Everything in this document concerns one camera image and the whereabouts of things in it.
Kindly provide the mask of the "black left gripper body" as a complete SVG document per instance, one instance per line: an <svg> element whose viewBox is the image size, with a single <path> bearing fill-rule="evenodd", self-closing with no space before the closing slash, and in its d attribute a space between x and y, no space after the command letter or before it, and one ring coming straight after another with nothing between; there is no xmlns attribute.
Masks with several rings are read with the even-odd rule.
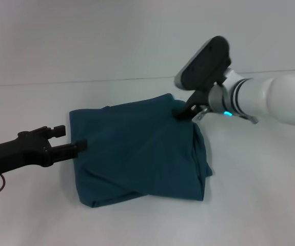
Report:
<svg viewBox="0 0 295 246"><path fill-rule="evenodd" d="M0 144L0 174L29 165L49 167L53 165L53 129L42 127L33 131L18 133L15 140Z"/></svg>

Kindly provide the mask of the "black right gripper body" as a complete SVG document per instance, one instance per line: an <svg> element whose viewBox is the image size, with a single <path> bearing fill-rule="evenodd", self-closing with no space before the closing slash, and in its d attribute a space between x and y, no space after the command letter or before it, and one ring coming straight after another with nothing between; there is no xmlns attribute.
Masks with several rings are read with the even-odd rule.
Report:
<svg viewBox="0 0 295 246"><path fill-rule="evenodd" d="M208 92L195 91L186 101L180 110L173 110L172 115L177 120L192 120L199 114L206 114L211 111L208 100Z"/></svg>

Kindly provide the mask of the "teal T-shirt with FREE print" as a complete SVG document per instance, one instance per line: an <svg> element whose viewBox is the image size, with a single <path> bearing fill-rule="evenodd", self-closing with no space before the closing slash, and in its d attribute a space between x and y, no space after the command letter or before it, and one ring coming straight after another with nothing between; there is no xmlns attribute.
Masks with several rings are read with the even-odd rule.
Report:
<svg viewBox="0 0 295 246"><path fill-rule="evenodd" d="M171 94L69 114L71 140L88 148L74 160L81 203L97 208L146 195L201 201L212 175L197 124L172 113Z"/></svg>

